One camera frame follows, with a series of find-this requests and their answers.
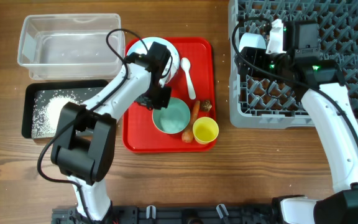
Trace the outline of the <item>pile of white rice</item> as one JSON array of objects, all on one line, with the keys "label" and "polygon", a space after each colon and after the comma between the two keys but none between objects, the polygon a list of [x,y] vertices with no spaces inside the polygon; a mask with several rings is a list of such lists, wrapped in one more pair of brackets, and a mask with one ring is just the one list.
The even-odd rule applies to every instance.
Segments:
[{"label": "pile of white rice", "polygon": [[61,109],[68,103],[80,104],[74,90],[40,90],[35,94],[31,138],[49,138],[55,135]]}]

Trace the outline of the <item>red serving tray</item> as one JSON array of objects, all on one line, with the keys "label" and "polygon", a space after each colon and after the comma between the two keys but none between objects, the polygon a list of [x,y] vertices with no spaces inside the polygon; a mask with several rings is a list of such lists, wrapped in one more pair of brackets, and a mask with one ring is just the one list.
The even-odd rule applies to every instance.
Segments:
[{"label": "red serving tray", "polygon": [[[208,112],[200,111],[198,116],[216,119],[210,43],[201,37],[167,37],[166,40],[177,49],[180,58],[189,59],[190,77],[196,99],[212,103]],[[165,134],[159,131],[152,121],[152,112],[137,103],[133,103],[123,116],[122,141],[125,147],[134,153],[201,152],[210,150],[216,144],[216,141],[209,144],[199,144],[196,141],[185,143],[181,140],[180,133]]]}]

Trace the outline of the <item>clear plastic bin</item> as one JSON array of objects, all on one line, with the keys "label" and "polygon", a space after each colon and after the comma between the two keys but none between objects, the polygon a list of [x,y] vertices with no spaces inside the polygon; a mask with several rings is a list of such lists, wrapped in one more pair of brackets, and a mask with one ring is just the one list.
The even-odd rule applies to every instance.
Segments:
[{"label": "clear plastic bin", "polygon": [[124,52],[119,14],[30,15],[17,63],[33,80],[110,79],[120,72]]}]

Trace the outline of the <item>grey dishwasher rack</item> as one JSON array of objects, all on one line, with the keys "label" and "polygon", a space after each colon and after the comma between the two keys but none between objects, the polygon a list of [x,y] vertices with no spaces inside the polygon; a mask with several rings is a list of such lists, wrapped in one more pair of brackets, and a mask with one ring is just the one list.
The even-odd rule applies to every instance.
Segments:
[{"label": "grey dishwasher rack", "polygon": [[[261,34],[264,22],[248,17],[283,21],[314,20],[319,25],[322,59],[334,59],[341,67],[351,107],[358,122],[358,1],[239,1],[227,7],[229,39],[243,34]],[[239,63],[231,61],[229,77],[230,121],[237,128],[285,129],[312,126],[313,122],[289,86],[239,74]]]}]

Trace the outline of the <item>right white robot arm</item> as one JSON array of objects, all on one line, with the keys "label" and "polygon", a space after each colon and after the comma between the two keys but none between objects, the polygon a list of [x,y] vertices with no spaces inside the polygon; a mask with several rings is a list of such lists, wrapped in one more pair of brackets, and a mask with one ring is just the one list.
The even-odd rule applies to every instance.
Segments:
[{"label": "right white robot arm", "polygon": [[234,48],[239,67],[258,78],[288,83],[309,114],[327,157],[334,194],[323,200],[305,196],[275,198],[277,223],[358,223],[358,124],[344,77],[333,60],[320,60],[314,47]]}]

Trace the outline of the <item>black waste tray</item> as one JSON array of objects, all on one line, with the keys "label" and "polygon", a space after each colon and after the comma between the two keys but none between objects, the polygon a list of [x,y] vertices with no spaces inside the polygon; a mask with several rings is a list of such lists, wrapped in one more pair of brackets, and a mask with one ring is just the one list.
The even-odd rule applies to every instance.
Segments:
[{"label": "black waste tray", "polygon": [[22,136],[27,139],[55,135],[60,111],[65,104],[82,102],[101,91],[106,80],[33,83],[26,88]]}]

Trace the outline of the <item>white plastic spoon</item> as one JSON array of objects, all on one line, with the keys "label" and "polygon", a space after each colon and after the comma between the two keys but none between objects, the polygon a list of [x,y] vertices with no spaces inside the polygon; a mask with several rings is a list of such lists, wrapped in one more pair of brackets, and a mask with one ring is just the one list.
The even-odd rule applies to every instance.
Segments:
[{"label": "white plastic spoon", "polygon": [[194,100],[196,98],[196,93],[195,93],[195,89],[194,89],[194,86],[193,86],[193,83],[192,83],[191,77],[190,77],[191,63],[186,57],[183,57],[180,60],[180,66],[186,76],[186,85],[187,85],[187,89],[188,89],[189,98],[191,100]]}]

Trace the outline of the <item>orange carrot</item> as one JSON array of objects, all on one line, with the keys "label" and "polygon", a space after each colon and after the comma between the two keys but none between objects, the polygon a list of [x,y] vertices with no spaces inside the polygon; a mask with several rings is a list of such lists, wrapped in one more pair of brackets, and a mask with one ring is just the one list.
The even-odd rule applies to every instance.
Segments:
[{"label": "orange carrot", "polygon": [[193,129],[194,122],[198,118],[199,110],[200,110],[200,101],[198,100],[194,103],[193,109],[191,111],[191,116],[190,116],[190,121],[188,123],[188,126],[184,129],[184,131],[181,135],[181,140],[185,143],[191,143],[194,139],[192,129]]}]

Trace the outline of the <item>mint green bowl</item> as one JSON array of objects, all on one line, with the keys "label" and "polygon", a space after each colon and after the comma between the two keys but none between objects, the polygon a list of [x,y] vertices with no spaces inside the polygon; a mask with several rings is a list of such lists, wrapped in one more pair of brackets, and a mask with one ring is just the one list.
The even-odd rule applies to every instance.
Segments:
[{"label": "mint green bowl", "polygon": [[179,98],[170,98],[166,108],[153,110],[154,126],[165,134],[182,132],[189,124],[191,112],[188,105]]}]

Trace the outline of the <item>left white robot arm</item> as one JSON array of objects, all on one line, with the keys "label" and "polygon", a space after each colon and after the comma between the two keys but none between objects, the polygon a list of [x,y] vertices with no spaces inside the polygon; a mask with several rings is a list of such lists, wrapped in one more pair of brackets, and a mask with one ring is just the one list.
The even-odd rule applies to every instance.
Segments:
[{"label": "left white robot arm", "polygon": [[74,186],[82,223],[111,221],[112,202],[106,193],[105,176],[113,158],[116,123],[133,102],[149,110],[165,108],[171,89],[161,85],[169,50],[148,50],[124,57],[122,74],[97,95],[78,105],[67,103],[60,112],[55,136],[48,143],[51,162]]}]

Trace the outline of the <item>brown mushroom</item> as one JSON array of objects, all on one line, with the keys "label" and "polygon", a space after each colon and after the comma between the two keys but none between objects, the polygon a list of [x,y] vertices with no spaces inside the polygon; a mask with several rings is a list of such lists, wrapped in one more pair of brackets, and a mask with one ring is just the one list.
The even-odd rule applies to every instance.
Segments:
[{"label": "brown mushroom", "polygon": [[200,110],[202,112],[209,112],[212,107],[213,105],[209,100],[203,100],[200,102]]}]

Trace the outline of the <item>light blue bowl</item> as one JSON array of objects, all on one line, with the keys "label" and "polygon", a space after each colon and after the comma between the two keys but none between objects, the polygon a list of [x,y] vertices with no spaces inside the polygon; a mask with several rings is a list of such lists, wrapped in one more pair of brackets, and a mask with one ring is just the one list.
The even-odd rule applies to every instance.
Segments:
[{"label": "light blue bowl", "polygon": [[242,35],[239,41],[239,51],[241,52],[244,48],[260,49],[266,52],[267,45],[262,35],[247,32]]}]

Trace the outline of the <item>yellow plastic cup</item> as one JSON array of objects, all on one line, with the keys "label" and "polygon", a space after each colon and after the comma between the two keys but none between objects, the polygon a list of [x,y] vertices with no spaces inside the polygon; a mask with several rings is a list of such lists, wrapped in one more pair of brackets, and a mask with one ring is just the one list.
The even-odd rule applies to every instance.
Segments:
[{"label": "yellow plastic cup", "polygon": [[219,135],[219,126],[213,118],[198,118],[193,124],[193,135],[199,144],[209,144]]}]

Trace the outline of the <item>large light blue plate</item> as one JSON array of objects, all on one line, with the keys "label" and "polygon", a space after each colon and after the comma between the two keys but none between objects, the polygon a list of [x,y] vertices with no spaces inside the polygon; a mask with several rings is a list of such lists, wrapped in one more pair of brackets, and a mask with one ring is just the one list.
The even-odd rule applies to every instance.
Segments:
[{"label": "large light blue plate", "polygon": [[[173,77],[177,74],[177,71],[180,67],[180,56],[178,53],[178,50],[175,48],[175,46],[167,41],[166,39],[160,38],[160,37],[146,37],[143,39],[144,43],[146,44],[147,49],[149,50],[153,42],[157,42],[162,45],[166,45],[167,49],[170,51],[172,58],[168,61],[163,75],[166,75],[166,77],[160,79],[159,84],[161,86],[164,86],[165,84],[168,84]],[[127,54],[131,53],[138,53],[138,54],[146,54],[146,48],[144,47],[143,43],[141,41],[135,42],[127,51]]]}]

